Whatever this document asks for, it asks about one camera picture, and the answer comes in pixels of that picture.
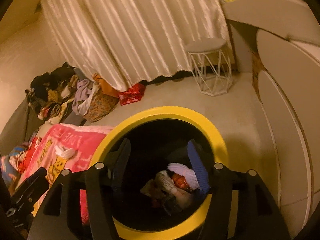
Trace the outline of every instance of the red cloth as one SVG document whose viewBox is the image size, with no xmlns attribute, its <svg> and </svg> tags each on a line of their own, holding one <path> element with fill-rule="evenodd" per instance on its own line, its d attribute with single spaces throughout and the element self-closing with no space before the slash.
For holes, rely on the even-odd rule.
<svg viewBox="0 0 320 240">
<path fill-rule="evenodd" d="M 31 158 L 33 157 L 33 154 L 35 153 L 35 150 L 37 149 L 40 142 L 41 138 L 33 138 L 31 144 L 29 145 L 29 149 L 26 151 L 23 161 L 18 164 L 19 173 L 22 174 L 28 168 Z"/>
<path fill-rule="evenodd" d="M 146 90 L 146 87 L 144 85 L 137 83 L 133 85 L 131 88 L 129 88 L 127 91 L 120 92 L 119 93 L 120 105 L 124 106 L 127 104 L 140 101 L 144 95 L 145 90 Z"/>
</svg>

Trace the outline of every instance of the laundry basket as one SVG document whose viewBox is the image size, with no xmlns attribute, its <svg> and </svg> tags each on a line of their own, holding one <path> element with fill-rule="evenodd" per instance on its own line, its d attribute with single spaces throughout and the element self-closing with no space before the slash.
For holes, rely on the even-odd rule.
<svg viewBox="0 0 320 240">
<path fill-rule="evenodd" d="M 169 216 L 153 209 L 150 199 L 140 189 L 170 162 L 190 166 L 183 154 L 189 140 L 194 139 L 206 152 L 206 163 L 220 162 L 228 166 L 225 143 L 215 126 L 190 109 L 165 106 L 138 113 L 119 124 L 97 148 L 91 165 L 108 159 L 108 152 L 130 140 L 131 155 L 123 179 L 122 195 L 111 199 L 111 211 L 121 238 L 177 239 L 204 222 L 211 195 L 196 201 L 182 212 Z"/>
</svg>

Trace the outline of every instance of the yellow rim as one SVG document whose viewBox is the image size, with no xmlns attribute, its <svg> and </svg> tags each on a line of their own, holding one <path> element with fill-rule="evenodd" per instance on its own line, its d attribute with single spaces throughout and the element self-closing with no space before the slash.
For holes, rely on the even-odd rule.
<svg viewBox="0 0 320 240">
<path fill-rule="evenodd" d="M 154 120 L 177 119 L 185 121 L 203 133 L 214 153 L 214 161 L 228 166 L 228 152 L 222 136 L 215 126 L 203 115 L 178 106 L 162 106 L 151 108 L 135 114 L 116 126 L 96 149 L 90 166 L 103 161 L 112 146 L 133 128 Z M 138 231 L 119 223 L 114 219 L 116 229 L 121 238 L 126 240 L 173 240 L 182 237 L 198 228 L 205 220 L 211 195 L 208 195 L 202 205 L 188 219 L 179 225 L 159 232 Z"/>
</svg>

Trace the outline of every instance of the metal rivet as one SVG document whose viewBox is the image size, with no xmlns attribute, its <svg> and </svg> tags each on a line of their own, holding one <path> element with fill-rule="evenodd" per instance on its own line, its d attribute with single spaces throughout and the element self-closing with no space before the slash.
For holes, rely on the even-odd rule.
<svg viewBox="0 0 320 240">
<path fill-rule="evenodd" d="M 62 176 L 67 176 L 70 173 L 70 171 L 68 169 L 64 169 L 63 171 L 61 171 Z"/>
<path fill-rule="evenodd" d="M 257 172 L 255 170 L 249 170 L 248 173 L 253 177 L 257 175 Z"/>
<path fill-rule="evenodd" d="M 222 170 L 223 169 L 223 165 L 221 163 L 216 163 L 214 165 L 214 168 L 217 169 L 217 170 Z"/>
<path fill-rule="evenodd" d="M 16 208 L 9 208 L 6 213 L 7 217 L 11 217 L 12 215 L 14 215 L 16 210 L 17 210 Z"/>
<path fill-rule="evenodd" d="M 104 167 L 103 163 L 96 163 L 95 165 L 96 169 L 102 169 Z"/>
</svg>

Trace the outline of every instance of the white satin curtain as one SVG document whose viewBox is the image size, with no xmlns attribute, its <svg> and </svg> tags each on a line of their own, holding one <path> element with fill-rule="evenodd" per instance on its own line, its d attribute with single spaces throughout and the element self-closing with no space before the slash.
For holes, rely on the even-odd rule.
<svg viewBox="0 0 320 240">
<path fill-rule="evenodd" d="M 218 0 L 42 0 L 46 20 L 70 65 L 116 90 L 190 71 L 184 45 L 229 40 Z"/>
</svg>

